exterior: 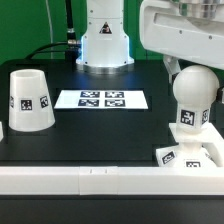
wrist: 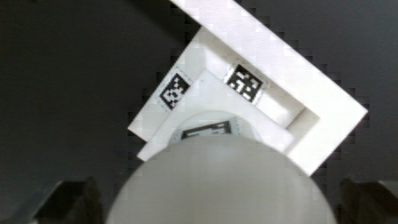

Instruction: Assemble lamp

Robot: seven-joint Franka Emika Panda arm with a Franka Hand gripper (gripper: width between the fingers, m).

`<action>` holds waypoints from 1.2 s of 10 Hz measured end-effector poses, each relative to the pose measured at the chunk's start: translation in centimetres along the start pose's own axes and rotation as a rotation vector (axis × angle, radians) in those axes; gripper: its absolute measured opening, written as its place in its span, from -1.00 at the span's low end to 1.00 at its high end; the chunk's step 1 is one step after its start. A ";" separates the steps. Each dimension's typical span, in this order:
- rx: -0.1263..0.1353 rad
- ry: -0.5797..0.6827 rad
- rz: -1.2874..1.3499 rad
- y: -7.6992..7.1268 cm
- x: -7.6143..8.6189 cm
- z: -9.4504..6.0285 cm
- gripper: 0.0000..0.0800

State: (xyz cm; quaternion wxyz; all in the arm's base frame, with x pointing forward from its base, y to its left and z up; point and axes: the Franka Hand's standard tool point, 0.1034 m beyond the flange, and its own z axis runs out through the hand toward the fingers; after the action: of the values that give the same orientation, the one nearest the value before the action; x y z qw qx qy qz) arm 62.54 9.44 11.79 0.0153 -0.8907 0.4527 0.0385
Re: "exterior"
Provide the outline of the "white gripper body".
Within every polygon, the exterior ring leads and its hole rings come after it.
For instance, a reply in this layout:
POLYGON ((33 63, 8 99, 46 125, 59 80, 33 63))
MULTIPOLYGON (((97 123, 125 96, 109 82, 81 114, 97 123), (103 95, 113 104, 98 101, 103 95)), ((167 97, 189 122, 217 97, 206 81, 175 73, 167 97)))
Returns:
POLYGON ((147 50, 224 70, 224 0, 143 0, 147 50))

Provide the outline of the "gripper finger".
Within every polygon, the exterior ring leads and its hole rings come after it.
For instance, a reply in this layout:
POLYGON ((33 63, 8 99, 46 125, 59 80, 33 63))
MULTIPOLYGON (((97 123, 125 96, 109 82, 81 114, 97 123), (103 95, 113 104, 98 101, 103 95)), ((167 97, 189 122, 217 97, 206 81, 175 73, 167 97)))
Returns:
POLYGON ((163 63, 169 75, 169 83, 172 84, 175 77, 181 72, 179 59, 173 56, 164 55, 163 63))
POLYGON ((224 104, 224 86, 221 86, 218 90, 217 90, 217 98, 216 98, 217 102, 220 102, 222 104, 224 104))

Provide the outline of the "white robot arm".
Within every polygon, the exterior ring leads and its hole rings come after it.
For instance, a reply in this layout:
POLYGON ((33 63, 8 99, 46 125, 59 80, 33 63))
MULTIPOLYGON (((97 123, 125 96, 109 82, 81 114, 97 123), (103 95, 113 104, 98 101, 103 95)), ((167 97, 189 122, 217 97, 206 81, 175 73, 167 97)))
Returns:
MULTIPOLYGON (((86 2, 78 68, 114 74, 133 64, 123 29, 124 0, 86 2)), ((143 0, 139 35, 144 49, 163 55, 171 78, 181 60, 224 70, 224 0, 143 0)))

